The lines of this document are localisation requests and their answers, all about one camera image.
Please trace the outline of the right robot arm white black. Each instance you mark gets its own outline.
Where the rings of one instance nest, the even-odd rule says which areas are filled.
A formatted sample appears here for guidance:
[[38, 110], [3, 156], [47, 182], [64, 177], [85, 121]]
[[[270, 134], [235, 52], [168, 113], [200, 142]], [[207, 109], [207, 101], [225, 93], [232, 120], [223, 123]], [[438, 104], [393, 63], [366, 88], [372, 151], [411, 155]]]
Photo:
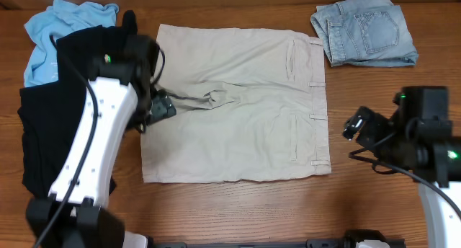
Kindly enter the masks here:
[[442, 86], [403, 87], [390, 118], [360, 107], [343, 136], [361, 147], [349, 158], [378, 174], [404, 174], [418, 185], [430, 247], [460, 246], [460, 137], [452, 134], [449, 92]]

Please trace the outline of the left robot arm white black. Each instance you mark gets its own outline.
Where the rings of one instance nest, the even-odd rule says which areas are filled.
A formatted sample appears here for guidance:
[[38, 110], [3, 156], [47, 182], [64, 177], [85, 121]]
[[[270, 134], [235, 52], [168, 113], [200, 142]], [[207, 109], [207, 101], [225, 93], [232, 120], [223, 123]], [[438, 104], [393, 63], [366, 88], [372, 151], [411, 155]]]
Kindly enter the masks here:
[[86, 88], [86, 98], [64, 166], [46, 199], [32, 199], [26, 219], [35, 247], [153, 247], [152, 237], [127, 231], [107, 210], [115, 159], [125, 131], [176, 114], [156, 84], [165, 53], [147, 35], [130, 35], [119, 51], [92, 56], [82, 76], [62, 48], [58, 56]]

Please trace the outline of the beige shorts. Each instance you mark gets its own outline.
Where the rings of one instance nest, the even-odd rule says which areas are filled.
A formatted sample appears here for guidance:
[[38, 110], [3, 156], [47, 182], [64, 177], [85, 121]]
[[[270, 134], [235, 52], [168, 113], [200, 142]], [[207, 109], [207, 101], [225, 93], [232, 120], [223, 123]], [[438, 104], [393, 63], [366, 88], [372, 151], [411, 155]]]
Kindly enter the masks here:
[[292, 30], [160, 25], [158, 86], [177, 113], [141, 136], [145, 182], [331, 172], [323, 43]]

